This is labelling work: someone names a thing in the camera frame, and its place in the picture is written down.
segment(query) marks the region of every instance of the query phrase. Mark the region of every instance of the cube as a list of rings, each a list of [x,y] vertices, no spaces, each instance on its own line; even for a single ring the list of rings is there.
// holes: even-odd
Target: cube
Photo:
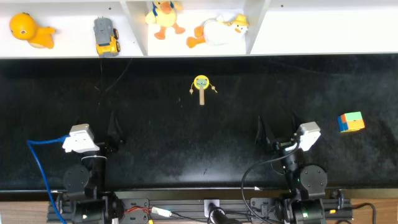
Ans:
[[[365,128],[361,112],[345,113],[338,117],[340,132],[358,131]]]

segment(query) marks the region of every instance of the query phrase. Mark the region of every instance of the yellow and gray toy truck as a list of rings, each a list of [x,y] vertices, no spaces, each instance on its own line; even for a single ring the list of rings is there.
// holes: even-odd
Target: yellow and gray toy truck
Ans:
[[[119,32],[108,18],[94,20],[94,33],[99,57],[113,57],[120,52]]]

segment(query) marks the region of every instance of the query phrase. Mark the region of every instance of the blue cable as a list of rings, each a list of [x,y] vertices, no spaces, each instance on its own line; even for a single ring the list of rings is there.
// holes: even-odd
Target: blue cable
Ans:
[[[41,171],[41,173],[42,173],[43,180],[44,180],[44,184],[45,184],[45,188],[47,189],[47,192],[49,193],[49,197],[50,197],[51,204],[52,204],[52,206],[53,206],[53,208],[54,208],[54,210],[55,210],[55,213],[57,214],[58,218],[60,219],[60,221],[61,221],[63,224],[67,224],[67,223],[66,223],[66,221],[62,218],[60,212],[58,211],[57,206],[55,205],[54,198],[52,197],[52,194],[51,194],[49,182],[47,181],[47,178],[46,178],[46,176],[45,176],[45,174],[44,174],[43,167],[42,167],[42,165],[41,165],[41,163],[40,163],[40,161],[39,161],[39,158],[38,158],[37,155],[36,155],[36,152],[33,150],[33,146],[32,146],[32,145],[41,145],[41,144],[51,144],[51,143],[56,143],[56,142],[64,142],[65,139],[66,139],[67,137],[69,137],[69,135],[66,135],[66,136],[63,136],[63,137],[60,137],[60,138],[54,139],[54,140],[48,140],[48,141],[32,141],[32,140],[27,140],[27,145],[28,145],[30,151],[32,152],[33,156],[35,157],[35,160],[36,160],[36,162],[37,162],[37,165],[39,166],[39,169],[40,169],[40,171]]]

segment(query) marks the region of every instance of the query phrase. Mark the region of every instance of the black tabletop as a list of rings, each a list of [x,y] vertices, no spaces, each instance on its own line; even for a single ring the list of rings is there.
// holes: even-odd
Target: black tabletop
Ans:
[[[270,159],[254,144],[262,116],[277,137],[292,134],[291,115],[316,121],[322,136],[308,162],[326,167],[328,186],[397,187],[397,55],[134,58],[0,61],[0,190],[43,190],[26,139],[53,139],[76,123],[104,137],[115,111],[127,143],[110,154],[108,190],[239,187],[245,170]],[[189,93],[197,75],[218,93]],[[337,117],[362,112],[366,128],[340,133]],[[60,144],[35,146],[51,188],[80,163]],[[270,165],[247,186],[286,188]]]

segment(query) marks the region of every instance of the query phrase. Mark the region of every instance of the wooden handle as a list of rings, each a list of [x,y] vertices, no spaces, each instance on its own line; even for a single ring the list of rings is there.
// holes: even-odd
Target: wooden handle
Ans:
[[[205,89],[200,87],[199,89],[199,105],[205,104]]]

